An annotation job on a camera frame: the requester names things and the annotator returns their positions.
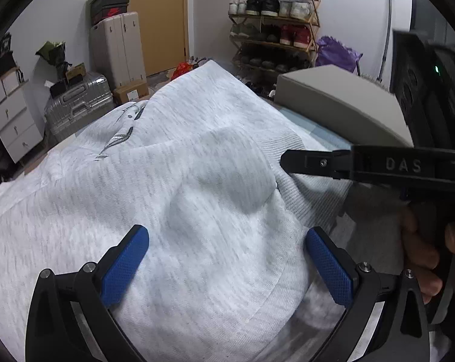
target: hand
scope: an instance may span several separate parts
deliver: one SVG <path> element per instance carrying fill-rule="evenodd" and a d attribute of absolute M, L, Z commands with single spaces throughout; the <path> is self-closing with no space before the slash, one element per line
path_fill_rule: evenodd
<path fill-rule="evenodd" d="M 403 209 L 400 223 L 407 258 L 405 267 L 414 272 L 424 303 L 429 303 L 442 289 L 442 280 L 431 271 L 438 265 L 439 253 L 417 233 L 417 218 L 409 207 Z M 455 222 L 448 224 L 445 229 L 445 243 L 449 251 L 455 253 Z"/>

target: purple bag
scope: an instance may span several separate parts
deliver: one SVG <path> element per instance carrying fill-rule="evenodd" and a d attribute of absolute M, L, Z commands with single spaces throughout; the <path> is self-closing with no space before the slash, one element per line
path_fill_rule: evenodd
<path fill-rule="evenodd" d="M 363 53 L 357 53 L 352 48 L 346 48 L 333 37 L 321 37 L 318 41 L 318 46 L 316 66 L 336 65 L 353 72 L 356 63 L 363 56 Z"/>

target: red sneaker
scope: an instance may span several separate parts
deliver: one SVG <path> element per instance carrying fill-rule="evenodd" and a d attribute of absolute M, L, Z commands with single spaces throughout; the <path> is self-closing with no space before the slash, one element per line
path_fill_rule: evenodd
<path fill-rule="evenodd" d="M 288 26 L 286 24 L 284 26 L 282 26 L 280 43 L 282 45 L 289 45 L 289 46 L 291 46 L 293 44 L 293 29 L 291 26 Z"/>
<path fill-rule="evenodd" d="M 307 49 L 311 41 L 311 33 L 309 28 L 296 26 L 294 28 L 294 43 L 293 46 L 300 49 Z"/>

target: silver suitcase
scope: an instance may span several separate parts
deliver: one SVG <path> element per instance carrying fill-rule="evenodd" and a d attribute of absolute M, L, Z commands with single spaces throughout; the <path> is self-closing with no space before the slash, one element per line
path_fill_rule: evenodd
<path fill-rule="evenodd" d="M 115 108 L 105 76 L 89 72 L 83 81 L 46 106 L 46 121 L 58 141 L 86 127 Z"/>

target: wooden door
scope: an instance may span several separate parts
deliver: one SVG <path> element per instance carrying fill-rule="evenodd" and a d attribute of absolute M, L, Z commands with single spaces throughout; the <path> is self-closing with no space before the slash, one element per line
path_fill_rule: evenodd
<path fill-rule="evenodd" d="M 130 0 L 128 10 L 139 13 L 147 75 L 185 61 L 184 0 Z"/>

